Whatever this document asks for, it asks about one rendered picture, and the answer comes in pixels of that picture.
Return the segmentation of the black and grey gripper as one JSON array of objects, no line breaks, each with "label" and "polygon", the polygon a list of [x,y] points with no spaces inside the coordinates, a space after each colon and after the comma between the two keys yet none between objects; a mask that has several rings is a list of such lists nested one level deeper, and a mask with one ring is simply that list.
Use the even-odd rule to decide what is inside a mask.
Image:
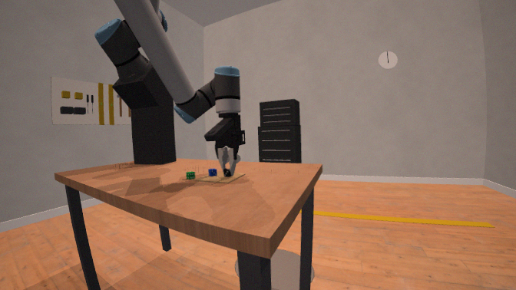
[{"label": "black and grey gripper", "polygon": [[[240,162],[240,155],[237,154],[239,146],[245,144],[245,130],[241,130],[240,115],[238,113],[221,113],[218,115],[219,118],[223,119],[232,118],[234,122],[234,125],[215,143],[217,159],[222,170],[226,169],[225,165],[229,162],[230,174],[233,176],[236,164]],[[228,146],[230,149],[228,150],[225,146]]]}]

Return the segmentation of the green die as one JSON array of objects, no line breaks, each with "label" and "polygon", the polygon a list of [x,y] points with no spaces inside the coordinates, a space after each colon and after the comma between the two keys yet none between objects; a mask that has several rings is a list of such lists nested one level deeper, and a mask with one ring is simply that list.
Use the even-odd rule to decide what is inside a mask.
[{"label": "green die", "polygon": [[195,172],[186,172],[187,179],[192,180],[195,179]]}]

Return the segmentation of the tan mat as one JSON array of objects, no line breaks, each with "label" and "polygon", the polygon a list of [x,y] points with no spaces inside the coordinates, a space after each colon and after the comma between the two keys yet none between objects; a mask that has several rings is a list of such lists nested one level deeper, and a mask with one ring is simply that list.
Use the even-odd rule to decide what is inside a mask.
[{"label": "tan mat", "polygon": [[217,172],[217,176],[209,176],[209,174],[207,174],[206,176],[202,176],[193,181],[210,182],[210,183],[231,183],[234,180],[236,180],[244,175],[245,175],[245,173],[234,173],[233,176],[226,177],[223,175],[223,172]]}]

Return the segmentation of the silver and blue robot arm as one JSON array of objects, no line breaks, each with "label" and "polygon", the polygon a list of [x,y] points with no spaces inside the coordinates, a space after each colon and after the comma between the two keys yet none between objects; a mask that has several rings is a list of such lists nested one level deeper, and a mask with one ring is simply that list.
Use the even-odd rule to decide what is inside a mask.
[{"label": "silver and blue robot arm", "polygon": [[[109,21],[94,36],[122,82],[139,78],[152,64],[174,99],[175,111],[186,123],[191,124],[215,105],[218,114],[241,112],[238,68],[215,68],[215,78],[195,91],[167,37],[167,20],[159,9],[160,0],[114,2],[124,20]],[[149,60],[139,52],[140,47]]]}]

